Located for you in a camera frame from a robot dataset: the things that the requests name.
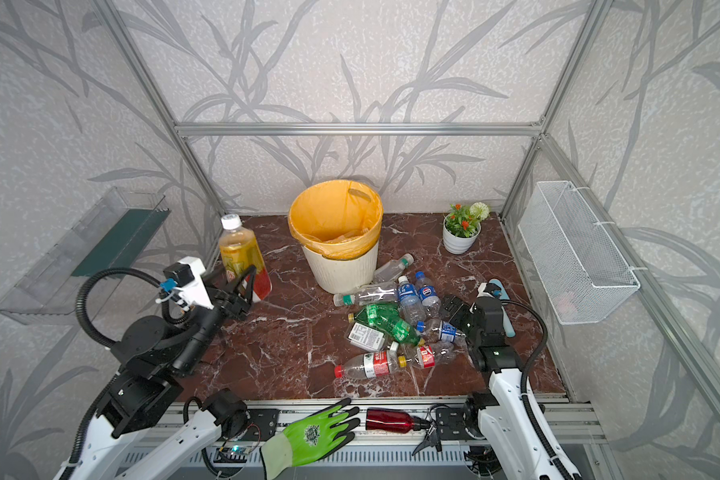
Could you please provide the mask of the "yellow tea bottle white label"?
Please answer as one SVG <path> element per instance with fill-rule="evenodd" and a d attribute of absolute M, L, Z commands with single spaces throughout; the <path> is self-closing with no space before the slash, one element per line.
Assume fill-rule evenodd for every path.
<path fill-rule="evenodd" d="M 253 286 L 254 301 L 264 300 L 272 291 L 272 283 L 255 233 L 243 226 L 237 214 L 223 216 L 221 224 L 218 246 L 227 281 L 243 278 Z"/>

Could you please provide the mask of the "red label cola bottle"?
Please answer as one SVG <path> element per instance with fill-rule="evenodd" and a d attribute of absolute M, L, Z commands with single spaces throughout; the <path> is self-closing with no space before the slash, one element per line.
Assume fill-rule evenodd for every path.
<path fill-rule="evenodd" d="M 397 373 L 405 366 L 398 355 L 389 350 L 358 355 L 334 368 L 338 379 L 374 379 Z"/>

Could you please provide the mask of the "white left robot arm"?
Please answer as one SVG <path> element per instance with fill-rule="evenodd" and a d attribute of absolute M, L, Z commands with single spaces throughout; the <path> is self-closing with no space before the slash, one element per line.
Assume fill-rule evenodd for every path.
<path fill-rule="evenodd" d="M 82 330 L 119 361 L 114 377 L 97 395 L 81 420 L 60 479 L 165 479 L 184 460 L 222 437 L 247 428 L 247 407 L 222 389 L 172 437 L 126 472 L 118 470 L 133 443 L 140 441 L 182 393 L 179 379 L 190 376 L 221 327 L 242 321 L 254 303 L 256 270 L 249 267 L 221 288 L 206 285 L 211 277 L 202 261 L 185 257 L 168 266 L 165 281 L 133 268 L 102 270 L 81 286 L 75 313 Z M 158 290 L 161 313 L 137 319 L 119 340 L 102 334 L 87 312 L 95 285 L 111 276 L 132 276 Z"/>

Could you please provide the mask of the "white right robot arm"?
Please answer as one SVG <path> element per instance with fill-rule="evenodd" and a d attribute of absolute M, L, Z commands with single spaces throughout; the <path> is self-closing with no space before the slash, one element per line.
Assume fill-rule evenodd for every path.
<path fill-rule="evenodd" d="M 529 313 L 541 328 L 541 339 L 526 360 L 506 341 L 507 305 Z M 441 313 L 464 335 L 470 363 L 487 386 L 468 398 L 465 422 L 487 440 L 505 476 L 579 479 L 579 469 L 556 439 L 530 385 L 530 373 L 549 339 L 541 316 L 526 304 L 492 295 L 472 304 L 448 295 Z"/>

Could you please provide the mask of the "yellow bin liner bag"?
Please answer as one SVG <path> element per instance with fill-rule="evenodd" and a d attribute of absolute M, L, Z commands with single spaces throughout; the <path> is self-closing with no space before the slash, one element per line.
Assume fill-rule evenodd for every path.
<path fill-rule="evenodd" d="M 305 248 L 331 260 L 366 254 L 381 233 L 384 208 L 370 186 L 336 179 L 300 193 L 288 212 L 291 235 Z"/>

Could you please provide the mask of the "Pepsi blue label bottle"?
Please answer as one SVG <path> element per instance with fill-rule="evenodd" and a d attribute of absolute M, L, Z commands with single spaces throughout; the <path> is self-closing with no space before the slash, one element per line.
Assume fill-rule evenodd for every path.
<path fill-rule="evenodd" d="M 429 318 L 438 318 L 442 302 L 434 282 L 424 272 L 418 271 L 415 274 L 415 287 L 427 316 Z"/>

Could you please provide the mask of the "light blue silicone spatula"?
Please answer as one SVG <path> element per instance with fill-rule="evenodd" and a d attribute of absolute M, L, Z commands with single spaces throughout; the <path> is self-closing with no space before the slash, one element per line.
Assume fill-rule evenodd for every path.
<path fill-rule="evenodd" d="M 500 280 L 491 279 L 488 282 L 496 283 L 497 285 L 500 285 L 502 287 L 502 290 L 503 290 L 502 299 L 499 299 L 499 300 L 501 300 L 501 301 L 509 300 L 509 295 L 507 294 L 507 291 Z M 502 322 L 503 322 L 503 328 L 504 328 L 505 334 L 508 338 L 513 338 L 516 335 L 516 332 L 514 330 L 514 327 L 512 326 L 511 320 L 509 318 L 509 315 L 506 311 L 505 306 L 502 306 L 502 314 L 503 314 Z"/>

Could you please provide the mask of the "clear bottle white cap green band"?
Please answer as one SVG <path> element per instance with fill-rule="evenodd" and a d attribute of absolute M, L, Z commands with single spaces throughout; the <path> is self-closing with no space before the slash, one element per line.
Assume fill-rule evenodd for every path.
<path fill-rule="evenodd" d="M 413 262 L 414 258 L 410 253 L 404 254 L 399 259 L 390 260 L 374 271 L 373 282 L 385 283 L 396 281 Z"/>

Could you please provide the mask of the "clear bottle green label lying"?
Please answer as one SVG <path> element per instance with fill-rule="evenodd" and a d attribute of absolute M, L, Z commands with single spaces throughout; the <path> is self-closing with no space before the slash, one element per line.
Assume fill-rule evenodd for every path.
<path fill-rule="evenodd" d="M 350 293 L 339 293 L 333 296 L 334 305 L 342 306 L 366 306 L 379 303 L 396 303 L 398 301 L 396 284 L 394 282 L 382 282 L 359 287 Z"/>

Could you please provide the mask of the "white pot with flowers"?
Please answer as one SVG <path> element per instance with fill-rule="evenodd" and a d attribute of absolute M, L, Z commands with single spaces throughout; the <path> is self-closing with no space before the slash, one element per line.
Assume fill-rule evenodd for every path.
<path fill-rule="evenodd" d="M 463 254 L 475 243 L 481 224 L 490 214 L 490 207 L 483 202 L 466 206 L 452 204 L 443 222 L 443 242 L 452 254 Z"/>

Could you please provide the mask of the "red metallic bottle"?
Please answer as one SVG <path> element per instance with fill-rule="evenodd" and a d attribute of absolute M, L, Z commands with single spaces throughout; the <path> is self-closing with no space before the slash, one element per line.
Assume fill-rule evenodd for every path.
<path fill-rule="evenodd" d="M 365 429 L 407 434 L 429 429 L 431 422 L 401 410 L 369 408 L 366 411 Z"/>

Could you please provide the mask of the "green circuit board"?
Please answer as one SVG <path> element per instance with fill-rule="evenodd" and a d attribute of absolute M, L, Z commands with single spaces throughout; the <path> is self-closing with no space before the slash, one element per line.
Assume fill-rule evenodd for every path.
<path fill-rule="evenodd" d="M 225 445 L 216 450 L 214 462 L 217 464 L 244 464 L 248 461 L 250 448 L 245 445 Z"/>

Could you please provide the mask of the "green black work glove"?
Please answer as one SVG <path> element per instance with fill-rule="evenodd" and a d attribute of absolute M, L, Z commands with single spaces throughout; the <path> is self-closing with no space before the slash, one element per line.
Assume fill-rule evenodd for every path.
<path fill-rule="evenodd" d="M 276 479 L 288 468 L 312 464 L 348 445 L 361 423 L 359 412 L 344 398 L 286 426 L 260 448 L 265 478 Z"/>

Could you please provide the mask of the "clear acrylic wall shelf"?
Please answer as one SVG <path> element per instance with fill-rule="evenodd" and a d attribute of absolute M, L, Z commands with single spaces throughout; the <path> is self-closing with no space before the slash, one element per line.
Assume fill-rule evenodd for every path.
<path fill-rule="evenodd" d="M 75 325 L 75 300 L 93 274 L 130 267 L 170 214 L 165 196 L 110 188 L 0 298 L 0 314 L 22 325 Z"/>

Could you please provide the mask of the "aluminium frame crossbar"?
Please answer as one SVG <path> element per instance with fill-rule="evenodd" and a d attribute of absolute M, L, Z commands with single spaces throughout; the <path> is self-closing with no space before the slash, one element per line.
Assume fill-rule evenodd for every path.
<path fill-rule="evenodd" d="M 175 125 L 178 134 L 196 136 L 522 136 L 541 132 L 533 123 L 200 123 Z"/>

